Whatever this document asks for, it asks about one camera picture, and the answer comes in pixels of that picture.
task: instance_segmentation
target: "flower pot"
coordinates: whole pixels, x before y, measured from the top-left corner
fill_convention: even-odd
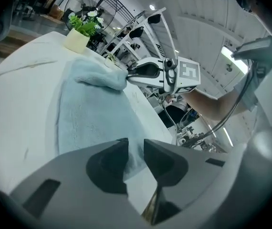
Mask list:
[[[113,61],[111,61],[108,58],[105,59],[104,64],[106,65],[107,68],[110,68],[110,69],[114,69],[118,67],[115,63],[113,63]]]
[[[89,37],[72,29],[64,41],[64,47],[77,53],[83,53],[89,41]]]

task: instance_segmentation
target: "wooden floor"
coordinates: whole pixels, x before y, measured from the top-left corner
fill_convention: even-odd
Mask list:
[[[14,51],[34,40],[35,37],[11,30],[8,36],[0,41],[0,57],[6,58]]]

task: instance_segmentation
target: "metal fan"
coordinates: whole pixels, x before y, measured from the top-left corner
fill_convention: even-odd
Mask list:
[[[72,27],[68,20],[68,14],[74,12],[78,17],[86,20],[87,13],[96,10],[98,17],[104,19],[102,28],[97,32],[103,31],[113,21],[117,12],[117,0],[68,0],[65,6],[65,19],[67,27],[71,30]]]

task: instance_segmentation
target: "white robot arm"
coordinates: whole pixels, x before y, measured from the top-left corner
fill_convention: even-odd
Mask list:
[[[188,93],[201,83],[199,63],[182,57],[177,60],[148,57],[127,70],[130,83],[158,88],[159,94]]]

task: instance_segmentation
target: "white flower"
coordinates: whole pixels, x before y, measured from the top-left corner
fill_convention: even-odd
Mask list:
[[[74,13],[74,12],[71,12],[71,13],[68,15],[68,18],[70,19],[72,16],[75,16],[75,13]]]
[[[88,12],[87,13],[87,15],[89,16],[89,17],[96,17],[97,16],[97,11],[96,10],[94,10],[94,11],[90,11],[90,12]]]
[[[104,19],[103,19],[103,18],[100,18],[100,17],[97,17],[97,20],[98,20],[98,22],[101,23],[101,24],[102,24],[103,21],[104,21]]]

